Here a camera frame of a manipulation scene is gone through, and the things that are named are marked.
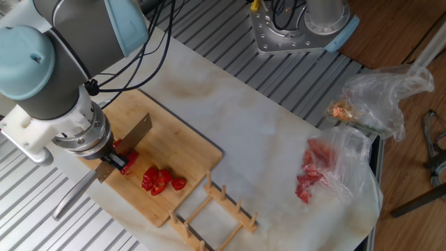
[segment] wooden floor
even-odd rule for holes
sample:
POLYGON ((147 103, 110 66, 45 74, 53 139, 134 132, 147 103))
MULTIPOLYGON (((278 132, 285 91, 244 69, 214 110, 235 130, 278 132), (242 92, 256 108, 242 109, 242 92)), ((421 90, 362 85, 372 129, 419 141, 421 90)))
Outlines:
MULTIPOLYGON (((361 25, 342 52, 369 68, 399 65, 416 59, 436 29, 446 20, 446 0, 349 0, 361 25)), ((439 199, 393 219, 389 212, 432 189, 422 120, 429 109, 446 118, 446 54, 430 66, 433 93, 421 93, 399 104, 406 121, 406 138, 388 139, 381 188, 383 212, 377 224, 375 251, 445 251, 446 201, 439 199)), ((433 120, 436 137, 446 125, 433 120)), ((442 175, 446 181, 446 172, 442 175)))
POLYGON ((446 0, 348 0, 360 25, 341 48, 368 68, 403 63, 446 11, 446 0))

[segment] light blue cover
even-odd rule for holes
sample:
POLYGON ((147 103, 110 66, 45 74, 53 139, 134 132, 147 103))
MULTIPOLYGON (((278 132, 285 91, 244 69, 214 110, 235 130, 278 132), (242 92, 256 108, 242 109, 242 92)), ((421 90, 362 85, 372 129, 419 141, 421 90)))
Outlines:
POLYGON ((111 25, 125 57, 148 39, 146 23, 131 0, 105 0, 111 25))
POLYGON ((350 22, 344 27, 344 29, 341 32, 339 32, 336 38, 334 38, 327 46, 325 46, 324 49, 327 52, 336 52, 350 38, 353 32, 355 32, 359 24, 360 24, 360 19, 355 15, 350 20, 350 22))
POLYGON ((0 29, 0 92, 12 100, 36 95, 56 61, 49 38, 29 26, 0 29))

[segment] knife handle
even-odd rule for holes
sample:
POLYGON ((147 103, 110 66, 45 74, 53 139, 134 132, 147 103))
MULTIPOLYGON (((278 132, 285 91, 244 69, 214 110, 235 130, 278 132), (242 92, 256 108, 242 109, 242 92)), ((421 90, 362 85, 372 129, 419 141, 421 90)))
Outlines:
POLYGON ((82 195, 84 195, 97 177, 98 175, 96 174, 96 170, 89 171, 88 174, 84 176, 73 188, 71 188, 70 192, 68 192, 67 195, 65 195, 65 197, 61 200, 59 205, 56 207, 56 210, 53 212, 53 218, 56 221, 60 220, 76 204, 82 195))

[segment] knife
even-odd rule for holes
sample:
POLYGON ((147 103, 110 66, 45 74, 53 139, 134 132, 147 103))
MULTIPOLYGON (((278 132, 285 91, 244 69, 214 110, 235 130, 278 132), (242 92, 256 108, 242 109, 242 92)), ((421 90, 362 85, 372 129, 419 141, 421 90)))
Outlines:
MULTIPOLYGON (((124 137, 124 139, 115 148, 117 154, 131 151, 146 136, 147 132, 152 128, 150 114, 146 114, 144 118, 124 137)), ((52 217, 60 220, 84 195, 91 184, 97 179, 100 183, 104 182, 110 174, 115 170, 108 162, 102 161, 96 169, 89 171, 65 197, 59 202, 54 210, 52 217)))

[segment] clear plastic bag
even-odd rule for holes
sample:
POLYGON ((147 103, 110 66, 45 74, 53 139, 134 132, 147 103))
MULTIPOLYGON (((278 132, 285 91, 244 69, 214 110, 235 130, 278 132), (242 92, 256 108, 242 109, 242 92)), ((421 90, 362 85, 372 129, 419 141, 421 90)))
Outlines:
POLYGON ((309 139, 296 194, 304 202, 311 198, 309 187, 316 182, 334 190, 340 201, 349 203, 362 195, 370 179, 371 140, 355 128, 331 128, 309 139))
POLYGON ((328 107, 328 114, 377 132, 381 137, 393 135, 404 139, 404 116, 398 108, 401 99, 423 91, 433 91, 433 77, 426 68, 397 66, 347 80, 342 97, 328 107))

